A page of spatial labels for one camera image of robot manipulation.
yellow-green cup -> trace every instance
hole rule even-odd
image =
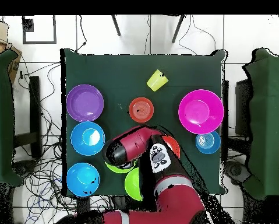
[[[156,70],[146,84],[155,92],[167,82],[166,76],[161,71]]]

green bowl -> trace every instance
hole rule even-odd
[[[113,171],[115,173],[129,173],[136,166],[137,160],[131,161],[131,162],[134,163],[134,165],[129,169],[119,169],[118,167],[113,166],[113,165],[109,165],[106,162],[105,162],[105,164],[111,171]]]
[[[125,179],[125,190],[128,195],[137,201],[142,201],[139,188],[139,168],[133,169]]]

red plate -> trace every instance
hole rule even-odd
[[[135,122],[144,123],[153,116],[154,106],[149,99],[139,97],[132,100],[129,106],[129,114]]]
[[[162,136],[163,140],[167,143],[168,147],[171,147],[174,154],[176,154],[177,157],[181,157],[181,150],[179,148],[178,142],[171,136]]]

white tile floor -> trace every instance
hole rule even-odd
[[[52,16],[26,16],[34,19],[34,33],[27,33],[27,41],[49,41],[52,35]],[[87,44],[79,50],[81,54],[144,54],[144,45],[149,33],[147,24],[148,15],[117,15],[116,19],[121,31],[121,36],[116,34],[115,26],[110,15],[105,16],[82,16],[82,27]],[[12,43],[17,49],[23,52],[29,73],[44,67],[33,75],[40,77],[41,98],[50,94],[53,90],[51,83],[55,86],[55,93],[43,101],[43,106],[50,112],[53,122],[61,126],[61,68],[53,69],[49,78],[48,71],[59,62],[59,49],[77,49],[84,42],[82,30],[80,28],[80,16],[56,16],[56,44],[22,44],[22,17],[21,16],[0,16],[0,20],[9,24],[8,42]],[[151,18],[151,53],[152,54],[193,54],[193,52],[182,48],[179,40],[187,32],[190,15],[184,19],[178,37],[174,44],[171,43],[178,17],[152,15]],[[208,55],[214,51],[214,41],[206,33],[196,28],[201,28],[213,35],[216,40],[216,49],[228,51],[228,58],[225,65],[225,78],[229,80],[229,126],[235,126],[235,85],[237,81],[246,79],[242,69],[245,63],[250,62],[252,51],[255,48],[267,47],[273,53],[279,54],[279,16],[272,15],[194,15],[194,24],[182,39],[181,44],[187,46],[197,54]],[[149,37],[146,44],[146,54],[149,53]],[[19,71],[26,73],[26,66],[21,60]],[[22,133],[29,131],[29,93],[22,88],[18,82],[18,75],[15,82],[15,132]],[[43,133],[47,130],[43,122]],[[54,135],[59,135],[60,131],[52,127]],[[229,129],[229,134],[235,134],[234,129]],[[56,142],[56,137],[50,136],[48,144]],[[22,148],[17,148],[15,159],[29,159]],[[53,152],[49,151],[44,158],[54,158]],[[58,167],[58,174],[61,175],[61,168]],[[28,191],[32,181],[26,181],[26,185],[18,187],[14,194],[13,209],[15,221],[25,223],[28,219],[29,210],[27,200],[31,196]],[[243,215],[243,201],[240,189],[230,183],[230,179],[224,176],[224,186],[228,192],[225,195],[217,196],[221,205],[232,216],[237,224],[240,224]],[[28,207],[33,205],[34,198],[28,201]],[[33,212],[30,214],[26,224],[32,224],[35,216],[39,213],[39,207],[35,204]],[[43,213],[43,217],[34,224],[47,224],[55,214],[55,209],[50,206]],[[58,211],[54,221],[66,215],[66,211]]]

pink bowl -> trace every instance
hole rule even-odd
[[[216,130],[224,116],[220,98],[211,91],[198,89],[188,93],[179,104],[179,120],[194,134]]]

